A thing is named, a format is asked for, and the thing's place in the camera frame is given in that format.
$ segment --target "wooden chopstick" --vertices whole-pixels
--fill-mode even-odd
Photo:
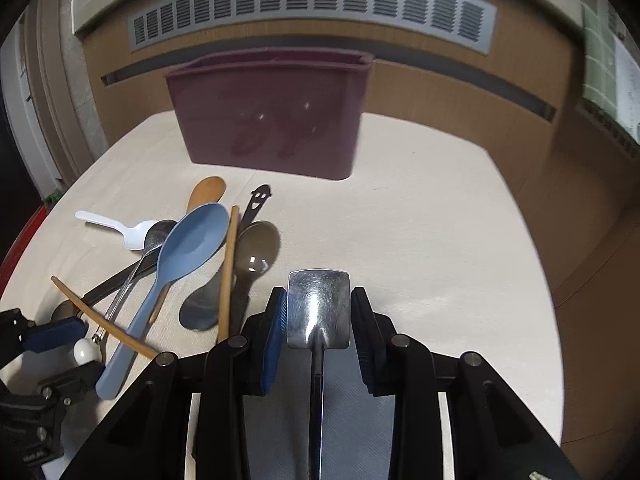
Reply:
[[[84,301],[82,301],[68,286],[62,283],[55,276],[51,277],[51,281],[56,285],[57,288],[60,289],[62,294],[64,294],[76,307],[78,307],[87,317],[93,319],[99,326],[105,329],[109,334],[113,335],[118,341],[124,343],[131,349],[135,350],[139,354],[142,354],[149,359],[153,359],[158,355],[151,346],[145,345],[143,342],[138,341],[137,339],[132,338],[129,334],[127,334],[123,329],[115,326],[110,323],[106,319],[104,319],[98,312],[88,306]]]
[[[229,337],[229,317],[231,302],[231,285],[234,278],[234,255],[236,253],[236,237],[238,235],[238,215],[240,208],[231,208],[229,228],[226,231],[225,261],[222,263],[222,281],[220,283],[220,309],[218,311],[218,342]]]

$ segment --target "table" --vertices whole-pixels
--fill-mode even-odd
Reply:
[[[559,442],[558,332],[522,216],[484,149],[406,121],[364,114],[353,174],[336,182],[193,164],[174,113],[154,115],[112,146],[55,206],[18,263],[0,310],[19,307],[28,319],[47,322],[64,299],[52,274],[82,295],[136,260],[119,234],[85,225],[74,217],[76,210],[126,225],[179,219],[195,184],[216,174],[227,184],[220,201],[227,208],[243,208],[261,184],[273,191],[258,219],[277,226],[282,248],[252,288],[249,314],[264,309],[272,287],[286,286],[292,270],[345,270],[351,286],[364,286],[373,309],[391,316],[398,332],[431,351],[483,354]],[[213,345],[216,330],[187,331],[177,313],[222,258],[217,254],[172,286],[148,332],[152,346],[187,356]],[[152,279],[132,291],[116,320],[120,326],[128,325]],[[97,309],[104,312],[110,299]],[[116,343],[109,338],[109,355]],[[69,366],[67,353],[58,352],[56,366]],[[51,359],[45,364],[40,357],[25,354],[5,368],[3,378],[14,391],[29,391],[54,373]],[[136,358],[126,386],[147,364]],[[94,399],[70,410],[64,436],[69,454],[113,402]],[[64,463],[47,465],[47,475],[55,476]]]

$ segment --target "red object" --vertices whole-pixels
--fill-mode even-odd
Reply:
[[[31,218],[29,218],[27,225],[22,228],[22,231],[20,231],[20,234],[11,245],[11,248],[9,248],[9,252],[4,257],[2,265],[0,265],[0,297],[4,293],[6,284],[9,283],[9,278],[14,273],[20,256],[22,256],[33,235],[36,234],[38,227],[40,227],[46,217],[47,210],[44,209],[44,206],[40,206]]]
[[[166,76],[193,162],[340,180],[351,174],[373,56],[256,48]]]

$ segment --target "white plastic spoon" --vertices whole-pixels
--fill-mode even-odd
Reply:
[[[156,220],[145,220],[135,227],[127,227],[117,220],[89,213],[88,211],[76,212],[76,218],[84,220],[85,222],[90,222],[91,224],[98,224],[104,227],[110,227],[111,229],[116,229],[116,231],[119,231],[122,236],[124,236],[123,245],[130,251],[141,251],[145,248],[146,232],[148,232],[149,229],[151,229],[151,227],[157,222]]]

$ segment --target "metal screw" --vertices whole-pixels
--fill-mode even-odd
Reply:
[[[479,366],[482,364],[482,358],[480,357],[480,354],[477,354],[475,352],[467,352],[464,359],[465,363],[470,366]]]
[[[391,338],[391,344],[398,348],[407,348],[410,341],[409,336],[404,334],[396,334]]]
[[[174,355],[171,352],[162,352],[156,357],[156,364],[167,366],[174,362]]]
[[[248,343],[248,339],[243,335],[233,335],[229,338],[228,344],[231,348],[242,348]]]

